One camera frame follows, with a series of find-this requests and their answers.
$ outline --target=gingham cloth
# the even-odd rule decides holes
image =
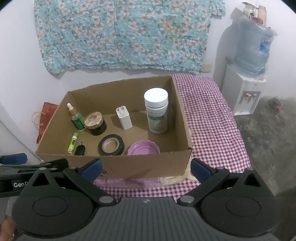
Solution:
[[[192,131],[192,155],[212,167],[243,172],[250,167],[242,137],[218,86],[208,77],[175,74],[174,78]],[[172,196],[175,200],[199,185],[184,180],[161,187],[159,178],[97,179],[95,185],[115,198]]]

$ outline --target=tape roll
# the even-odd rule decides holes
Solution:
[[[124,142],[119,135],[110,134],[105,136],[98,145],[101,156],[119,156],[124,151]]]

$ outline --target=dropper bottle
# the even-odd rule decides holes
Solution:
[[[79,131],[83,131],[85,129],[85,126],[82,115],[79,112],[77,112],[77,110],[70,103],[67,104],[67,107],[73,124]]]

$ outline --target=white supplement bottle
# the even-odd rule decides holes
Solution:
[[[161,88],[147,90],[144,94],[149,130],[162,134],[168,130],[168,92]]]

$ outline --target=blue floral cloth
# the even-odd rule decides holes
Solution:
[[[224,0],[35,0],[49,73],[163,69],[198,74]]]

